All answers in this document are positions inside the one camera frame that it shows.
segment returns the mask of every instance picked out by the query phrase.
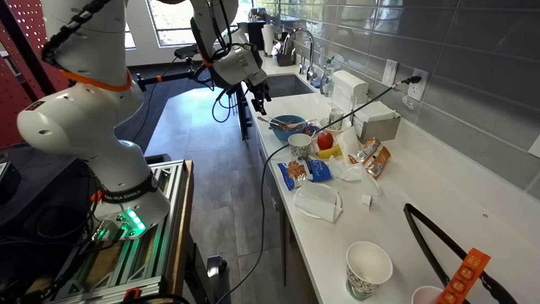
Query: blue snack bag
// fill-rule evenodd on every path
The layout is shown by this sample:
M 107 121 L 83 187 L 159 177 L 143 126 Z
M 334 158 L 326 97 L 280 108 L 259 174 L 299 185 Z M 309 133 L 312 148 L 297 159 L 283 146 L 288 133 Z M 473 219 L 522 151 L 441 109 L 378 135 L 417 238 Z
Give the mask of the blue snack bag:
M 324 161 L 298 160 L 288 164 L 278 163 L 289 190 L 298 188 L 304 180 L 323 182 L 332 179 L 332 173 Z

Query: black strap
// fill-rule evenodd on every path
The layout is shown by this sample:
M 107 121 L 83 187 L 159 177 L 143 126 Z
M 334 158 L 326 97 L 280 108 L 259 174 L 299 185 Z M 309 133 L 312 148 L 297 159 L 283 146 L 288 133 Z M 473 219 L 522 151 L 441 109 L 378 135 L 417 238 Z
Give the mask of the black strap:
M 129 202 L 145 195 L 148 192 L 156 192 L 158 190 L 158 182 L 154 174 L 150 171 L 148 177 L 137 186 L 124 191 L 109 191 L 103 187 L 103 201 L 111 204 L 120 204 Z
M 438 238 L 441 239 L 446 244 L 446 246 L 448 246 L 461 260 L 465 259 L 467 253 L 456 242 L 454 242 L 454 240 L 450 238 L 448 234 L 446 234 L 441 228 L 439 228 L 439 226 L 433 223 L 427 216 L 421 213 L 413 205 L 409 203 L 405 204 L 403 212 L 405 212 L 405 217 L 407 218 L 407 222 L 409 223 L 409 226 L 413 231 L 414 237 L 416 238 L 418 245 L 420 245 L 422 252 L 424 252 L 424 255 L 431 264 L 431 267 L 433 267 L 433 270 L 435 271 L 443 285 L 448 285 L 448 283 L 450 283 L 450 277 L 444 272 L 441 264 L 439 264 L 437 258 L 429 248 L 426 240 L 422 236 L 422 233 L 418 229 L 418 226 L 413 219 L 413 215 L 424 225 L 426 225 L 426 227 L 428 227 L 429 230 L 431 230 L 436 236 L 438 236 Z M 499 282 L 489 276 L 486 272 L 482 272 L 482 274 L 480 275 L 480 280 L 482 281 L 482 286 L 484 286 L 484 288 L 489 291 L 491 296 L 500 304 L 517 304 L 516 300 L 514 300 L 512 295 L 506 289 L 504 289 L 504 287 L 499 284 Z

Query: kitchen counter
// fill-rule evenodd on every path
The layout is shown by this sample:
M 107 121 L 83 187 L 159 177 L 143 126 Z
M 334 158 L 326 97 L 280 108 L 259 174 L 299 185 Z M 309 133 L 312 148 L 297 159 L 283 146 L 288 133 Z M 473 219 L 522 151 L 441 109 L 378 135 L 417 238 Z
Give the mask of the kitchen counter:
M 296 65 L 278 67 L 270 58 L 263 58 L 262 68 L 268 75 L 298 73 Z M 300 76 L 305 82 L 305 75 Z M 314 92 L 273 98 L 265 108 L 268 116 L 293 114 L 313 119 L 328 115 L 329 102 L 331 98 Z M 251 115 L 260 116 L 248 104 Z M 268 129 L 268 124 L 254 121 L 266 156 L 285 144 Z M 308 217 L 295 207 L 295 190 L 287 189 L 277 166 L 291 160 L 289 148 L 277 153 L 269 163 L 319 302 L 357 303 L 345 288 L 345 254 L 356 241 L 378 244 L 394 265 L 391 279 L 364 303 L 410 303 L 419 286 L 443 287 L 407 224 L 403 207 L 411 203 L 465 251 L 476 247 L 489 254 L 492 259 L 486 271 L 517 302 L 539 303 L 538 201 L 406 120 L 401 121 L 396 139 L 383 144 L 392 156 L 378 180 L 383 193 L 373 197 L 371 210 L 359 201 L 364 181 L 326 182 L 343 199 L 343 212 L 335 223 Z M 428 229 L 421 226 L 421 231 L 451 277 L 460 264 L 459 258 Z M 468 300 L 496 303 L 478 282 Z

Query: white plate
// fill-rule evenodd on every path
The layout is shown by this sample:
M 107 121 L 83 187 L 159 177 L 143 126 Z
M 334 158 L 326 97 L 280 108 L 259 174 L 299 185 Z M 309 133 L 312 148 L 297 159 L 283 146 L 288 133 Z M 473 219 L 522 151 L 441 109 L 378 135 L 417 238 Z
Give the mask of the white plate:
M 327 184 L 323 184 L 323 183 L 317 183 L 317 185 L 321 185 L 323 187 L 326 187 L 328 189 L 332 189 L 334 191 L 336 191 L 337 193 L 337 198 L 336 198 L 336 206 L 340 207 L 343 206 L 343 201 L 341 200 L 341 196 L 339 195 L 339 192 L 337 190 L 335 190 L 334 188 L 330 187 L 329 185 Z M 296 198 L 298 197 L 298 193 L 300 193 L 300 191 L 298 191 L 298 189 L 296 190 L 296 192 L 294 193 L 294 196 L 293 196 L 293 199 L 296 200 Z M 314 219 L 320 219 L 320 217 L 314 215 L 314 214 L 311 214 L 307 211 L 305 211 L 304 209 L 300 209 L 298 208 L 300 211 L 302 211 L 302 213 L 304 213 L 305 215 L 309 216 L 309 217 L 312 217 Z
M 328 117 L 319 119 L 319 126 L 321 128 L 326 126 L 327 124 L 328 124 Z M 341 132 L 347 130 L 348 128 L 350 128 L 352 125 L 353 124 L 350 122 L 350 120 L 344 119 L 343 123 L 341 124 L 341 130 L 330 130 L 330 129 L 326 129 L 326 130 L 330 131 L 330 132 L 341 133 Z

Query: bottle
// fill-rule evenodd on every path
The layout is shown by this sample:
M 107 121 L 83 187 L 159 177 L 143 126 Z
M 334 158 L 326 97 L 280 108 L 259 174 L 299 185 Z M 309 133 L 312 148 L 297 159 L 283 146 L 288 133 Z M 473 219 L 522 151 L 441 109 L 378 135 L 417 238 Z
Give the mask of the bottle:
M 322 66 L 320 91 L 321 91 L 321 94 L 325 95 L 326 97 L 330 97 L 332 95 L 332 90 L 334 89 L 334 84 L 332 83 L 332 79 L 331 79 L 331 75 L 334 72 L 334 68 L 332 67 L 333 59 L 334 59 L 334 56 L 326 60 L 326 64 Z

